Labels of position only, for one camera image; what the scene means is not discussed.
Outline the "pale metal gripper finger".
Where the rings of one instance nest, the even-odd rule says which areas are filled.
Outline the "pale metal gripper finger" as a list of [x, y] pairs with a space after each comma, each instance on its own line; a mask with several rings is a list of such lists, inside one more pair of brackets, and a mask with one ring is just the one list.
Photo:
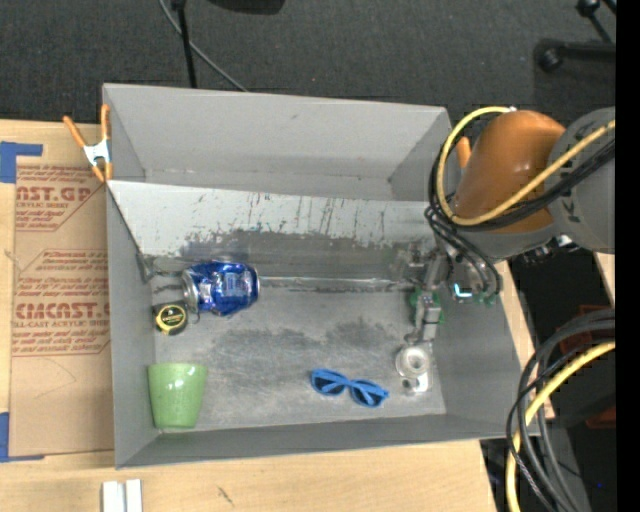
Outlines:
[[413, 345], [433, 342], [442, 320], [442, 305], [437, 293], [421, 293], [416, 298], [414, 329], [410, 334]]
[[397, 270], [401, 274], [411, 274], [424, 269], [425, 257], [422, 246], [418, 243], [409, 243], [397, 252]]

